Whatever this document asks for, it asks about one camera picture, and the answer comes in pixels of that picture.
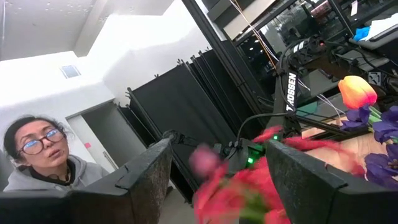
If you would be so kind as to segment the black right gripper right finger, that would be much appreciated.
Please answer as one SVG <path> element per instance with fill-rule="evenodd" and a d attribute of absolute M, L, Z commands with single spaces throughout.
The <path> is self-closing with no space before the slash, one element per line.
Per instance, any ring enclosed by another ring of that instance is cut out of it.
<path fill-rule="evenodd" d="M 292 224 L 398 224 L 398 190 L 271 140 L 269 172 Z"/>

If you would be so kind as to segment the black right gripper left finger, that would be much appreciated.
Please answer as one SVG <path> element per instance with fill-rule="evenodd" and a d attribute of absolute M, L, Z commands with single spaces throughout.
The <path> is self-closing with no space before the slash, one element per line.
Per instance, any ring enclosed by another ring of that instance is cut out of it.
<path fill-rule="evenodd" d="M 157 224 L 171 161 L 165 138 L 81 190 L 0 193 L 0 224 Z"/>

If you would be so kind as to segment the purple artificial flower bunch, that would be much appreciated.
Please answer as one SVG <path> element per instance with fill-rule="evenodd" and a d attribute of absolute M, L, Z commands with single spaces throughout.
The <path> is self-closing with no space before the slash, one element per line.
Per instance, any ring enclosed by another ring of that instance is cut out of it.
<path fill-rule="evenodd" d="M 387 152 L 372 152 L 364 158 L 367 180 L 398 190 L 398 106 L 391 106 L 383 113 L 370 105 L 346 112 L 343 130 L 365 127 L 373 133 L 376 142 L 385 145 Z"/>

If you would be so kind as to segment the red artificial flower bunch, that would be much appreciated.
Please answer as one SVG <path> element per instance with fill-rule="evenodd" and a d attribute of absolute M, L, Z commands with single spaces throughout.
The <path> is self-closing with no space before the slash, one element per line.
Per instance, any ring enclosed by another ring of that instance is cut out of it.
<path fill-rule="evenodd" d="M 285 138 L 282 142 L 299 151 L 335 152 L 343 170 L 364 177 L 365 170 L 355 154 L 331 140 L 312 140 L 301 136 Z M 206 144 L 191 154 L 190 166 L 205 182 L 193 197 L 193 209 L 198 224 L 230 224 L 237 218 L 248 218 L 255 224 L 291 224 L 269 172 L 265 156 L 250 168 L 227 177 L 228 162 Z"/>

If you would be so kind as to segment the green flower stem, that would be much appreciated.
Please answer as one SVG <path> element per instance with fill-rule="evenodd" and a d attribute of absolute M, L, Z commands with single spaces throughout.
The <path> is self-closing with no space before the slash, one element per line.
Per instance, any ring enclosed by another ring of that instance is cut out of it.
<path fill-rule="evenodd" d="M 381 112 L 373 107 L 377 93 L 373 87 L 359 76 L 346 76 L 338 83 L 343 104 L 348 108 L 347 120 L 343 120 L 342 129 L 372 126 L 381 121 Z"/>

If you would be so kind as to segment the person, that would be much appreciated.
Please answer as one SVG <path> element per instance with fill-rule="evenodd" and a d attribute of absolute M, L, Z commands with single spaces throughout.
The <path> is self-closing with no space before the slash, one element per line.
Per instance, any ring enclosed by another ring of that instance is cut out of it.
<path fill-rule="evenodd" d="M 44 140 L 44 150 L 36 155 L 18 153 L 23 145 L 40 139 L 52 129 L 62 131 L 65 138 L 57 143 Z M 41 116 L 25 116 L 15 120 L 5 132 L 3 146 L 6 154 L 16 163 L 16 168 L 8 177 L 5 192 L 82 189 L 109 174 L 100 165 L 70 154 L 63 126 Z"/>

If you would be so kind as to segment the grey door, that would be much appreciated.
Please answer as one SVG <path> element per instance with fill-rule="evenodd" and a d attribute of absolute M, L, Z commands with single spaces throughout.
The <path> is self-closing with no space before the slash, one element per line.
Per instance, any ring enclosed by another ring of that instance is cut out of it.
<path fill-rule="evenodd" d="M 147 149 L 114 103 L 71 116 L 67 122 L 71 138 L 82 143 L 90 159 L 109 173 Z"/>

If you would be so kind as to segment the person's eyeglasses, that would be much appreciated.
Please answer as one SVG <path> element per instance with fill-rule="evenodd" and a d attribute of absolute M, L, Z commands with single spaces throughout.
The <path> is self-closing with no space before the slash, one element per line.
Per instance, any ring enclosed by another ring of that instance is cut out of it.
<path fill-rule="evenodd" d="M 36 155 L 42 152 L 45 148 L 44 140 L 57 143 L 60 142 L 62 139 L 65 138 L 65 134 L 60 131 L 59 129 L 52 129 L 50 130 L 45 136 L 41 137 L 40 139 L 34 139 L 23 145 L 19 150 L 18 153 L 24 153 L 28 155 Z"/>

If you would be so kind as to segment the black folding partition panels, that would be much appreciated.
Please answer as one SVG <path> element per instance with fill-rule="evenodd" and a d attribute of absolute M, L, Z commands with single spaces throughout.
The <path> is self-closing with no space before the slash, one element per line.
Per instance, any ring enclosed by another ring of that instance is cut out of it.
<path fill-rule="evenodd" d="M 243 123 L 253 112 L 213 50 L 191 60 L 127 90 L 129 110 L 149 136 L 172 137 L 171 178 L 188 203 L 203 182 L 190 168 L 194 149 L 205 143 L 226 157 L 236 138 L 247 142 L 262 129 Z"/>

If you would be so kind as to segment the grey desk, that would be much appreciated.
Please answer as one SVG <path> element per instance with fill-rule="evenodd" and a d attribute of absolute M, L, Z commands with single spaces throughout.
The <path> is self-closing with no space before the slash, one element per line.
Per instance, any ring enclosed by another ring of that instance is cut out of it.
<path fill-rule="evenodd" d="M 356 50 L 361 51 L 374 65 L 368 64 L 355 50 L 338 54 L 342 59 L 366 72 L 388 72 L 398 76 L 398 13 L 387 19 L 372 21 L 367 37 L 349 40 Z"/>

